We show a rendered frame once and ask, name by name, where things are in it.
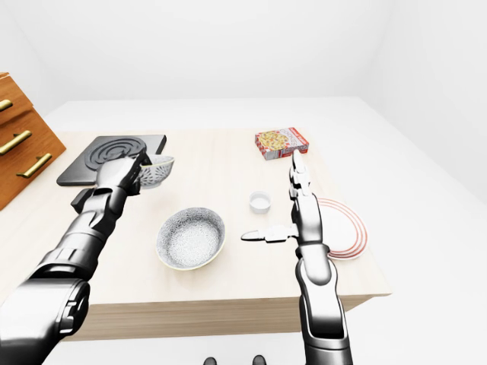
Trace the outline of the wooden cabinet drawer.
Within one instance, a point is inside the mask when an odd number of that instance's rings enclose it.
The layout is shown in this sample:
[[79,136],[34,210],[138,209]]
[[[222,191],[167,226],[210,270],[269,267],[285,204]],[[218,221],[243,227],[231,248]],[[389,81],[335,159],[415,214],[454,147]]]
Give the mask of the wooden cabinet drawer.
[[32,109],[33,104],[8,73],[0,74],[0,100],[10,100],[13,106],[0,112],[0,125]]
[[0,146],[10,141],[14,134],[25,130],[31,131],[32,135],[7,154],[0,156],[0,170],[14,166],[21,170],[27,169],[37,161],[36,157],[42,157],[47,153],[56,157],[64,151],[62,143],[53,131],[33,110],[0,125]]
[[13,168],[9,167],[0,170],[0,210],[5,208],[20,192],[22,192],[31,182],[33,182],[62,153],[60,153],[56,157],[52,157],[40,170],[38,170],[29,179],[25,179],[16,175],[16,173],[26,171],[29,167],[27,169],[24,168],[21,170],[19,167],[14,166]]

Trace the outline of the small patterned grey bowl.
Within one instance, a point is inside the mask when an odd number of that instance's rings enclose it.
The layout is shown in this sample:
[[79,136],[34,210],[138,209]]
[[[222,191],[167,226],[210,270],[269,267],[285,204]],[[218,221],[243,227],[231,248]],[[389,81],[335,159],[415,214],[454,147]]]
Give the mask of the small patterned grey bowl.
[[160,154],[148,155],[151,163],[142,165],[138,175],[143,189],[158,187],[169,175],[175,161],[174,157]]

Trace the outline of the large patterned grey bowl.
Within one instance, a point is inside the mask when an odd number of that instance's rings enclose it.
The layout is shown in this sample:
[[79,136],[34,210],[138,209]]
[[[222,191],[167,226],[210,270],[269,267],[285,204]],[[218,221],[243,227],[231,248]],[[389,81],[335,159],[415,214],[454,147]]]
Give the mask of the large patterned grey bowl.
[[211,209],[193,207],[178,211],[164,222],[155,249],[169,268],[189,271],[210,263],[224,242],[222,218]]

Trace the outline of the small white round cup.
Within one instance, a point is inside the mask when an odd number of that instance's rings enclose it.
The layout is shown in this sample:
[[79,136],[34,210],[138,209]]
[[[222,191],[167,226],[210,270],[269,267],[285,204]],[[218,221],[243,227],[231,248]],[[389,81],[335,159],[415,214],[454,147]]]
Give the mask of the small white round cup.
[[249,197],[250,209],[256,214],[265,214],[269,211],[272,199],[271,196],[264,191],[254,191]]

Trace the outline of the flat dark stove plate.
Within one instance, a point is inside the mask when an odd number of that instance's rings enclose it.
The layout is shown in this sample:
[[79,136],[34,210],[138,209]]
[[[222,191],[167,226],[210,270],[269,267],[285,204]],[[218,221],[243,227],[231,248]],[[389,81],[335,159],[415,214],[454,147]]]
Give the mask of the flat dark stove plate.
[[111,157],[133,157],[140,151],[160,154],[166,135],[97,136],[57,178],[59,186],[92,186],[97,169]]

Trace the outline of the wooden cabinet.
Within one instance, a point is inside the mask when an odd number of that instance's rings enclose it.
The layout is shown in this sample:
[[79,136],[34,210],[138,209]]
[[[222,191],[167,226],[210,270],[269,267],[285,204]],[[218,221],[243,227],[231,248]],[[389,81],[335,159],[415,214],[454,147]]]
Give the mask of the wooden cabinet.
[[0,210],[65,151],[7,72],[0,72]]

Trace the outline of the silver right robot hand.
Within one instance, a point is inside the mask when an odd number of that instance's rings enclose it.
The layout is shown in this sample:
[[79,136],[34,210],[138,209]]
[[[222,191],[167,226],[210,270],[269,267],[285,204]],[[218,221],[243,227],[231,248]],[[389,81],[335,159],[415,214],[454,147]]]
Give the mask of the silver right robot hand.
[[301,153],[292,153],[292,167],[289,170],[289,196],[293,201],[292,224],[277,225],[265,230],[253,230],[241,236],[243,241],[265,241],[282,243],[294,237],[299,245],[323,242],[323,228],[317,197],[310,190],[310,174]]

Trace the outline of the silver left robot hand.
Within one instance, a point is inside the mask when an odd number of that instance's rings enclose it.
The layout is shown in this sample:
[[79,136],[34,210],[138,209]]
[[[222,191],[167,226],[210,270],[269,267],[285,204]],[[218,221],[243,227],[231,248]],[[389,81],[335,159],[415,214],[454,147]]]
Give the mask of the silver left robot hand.
[[138,195],[141,189],[138,175],[145,165],[151,165],[151,159],[145,152],[133,157],[109,160],[97,171],[96,187],[98,189],[120,188],[128,196]]

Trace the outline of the red printed food box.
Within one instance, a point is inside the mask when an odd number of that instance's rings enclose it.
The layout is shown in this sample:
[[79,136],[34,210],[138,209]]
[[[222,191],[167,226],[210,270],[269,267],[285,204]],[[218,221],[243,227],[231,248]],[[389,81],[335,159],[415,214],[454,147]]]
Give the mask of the red printed food box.
[[307,139],[294,127],[256,133],[255,144],[265,160],[289,157],[294,150],[306,154],[309,148]]

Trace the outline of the white plate with red rings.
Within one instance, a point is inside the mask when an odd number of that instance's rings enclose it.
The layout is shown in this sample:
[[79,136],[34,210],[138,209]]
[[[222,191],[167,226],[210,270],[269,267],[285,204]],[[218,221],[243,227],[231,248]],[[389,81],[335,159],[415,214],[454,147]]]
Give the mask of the white plate with red rings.
[[368,231],[364,221],[349,206],[337,200],[318,198],[323,242],[331,259],[351,260],[365,253]]

